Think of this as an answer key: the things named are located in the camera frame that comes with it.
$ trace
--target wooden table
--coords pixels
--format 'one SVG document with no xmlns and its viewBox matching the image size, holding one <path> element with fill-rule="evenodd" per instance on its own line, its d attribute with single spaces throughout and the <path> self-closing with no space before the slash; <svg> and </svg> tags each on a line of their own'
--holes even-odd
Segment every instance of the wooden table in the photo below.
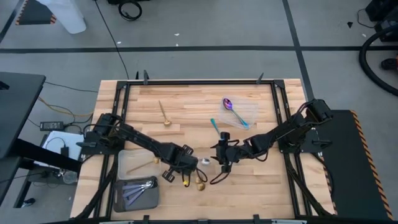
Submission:
<svg viewBox="0 0 398 224">
<path fill-rule="evenodd" d="M 305 101 L 299 79 L 286 79 L 285 86 L 291 113 Z M 102 113 L 110 113 L 113 106 L 116 80 L 102 81 L 95 106 L 93 122 Z M 258 103 L 258 116 L 250 130 L 243 130 L 218 121 L 220 99 L 225 95 L 247 98 Z M 162 101 L 167 116 L 173 122 L 163 125 L 158 100 Z M 245 139 L 259 133 L 266 133 L 277 126 L 274 104 L 269 85 L 174 85 L 134 86 L 130 90 L 126 123 L 160 142 L 187 144 L 194 148 L 199 158 L 215 155 L 211 146 L 218 142 L 218 136 L 210 123 L 216 119 L 220 131 L 231 133 L 231 139 Z M 140 147 L 127 142 L 126 149 Z M 311 155 L 302 154 L 303 171 L 308 188 L 315 198 L 330 213 L 334 213 L 323 166 Z M 103 156 L 93 156 L 83 164 L 76 189 L 71 217 L 78 215 L 90 201 L 98 188 Z M 205 170 L 209 179 L 220 172 L 220 166 L 212 161 Z M 112 213 L 112 220 L 142 220 L 150 215 L 151 220 L 195 220 L 195 219 L 252 219 L 293 218 L 289 185 L 283 155 L 277 144 L 269 150 L 268 160 L 245 159 L 233 166 L 229 177 L 217 185 L 206 185 L 199 192 L 194 183 L 185 188 L 181 177 L 173 183 L 159 177 L 159 206 L 152 210 Z M 300 211 L 304 214 L 301 193 L 297 194 Z M 104 193 L 100 216 L 104 215 L 108 193 Z"/>
</svg>

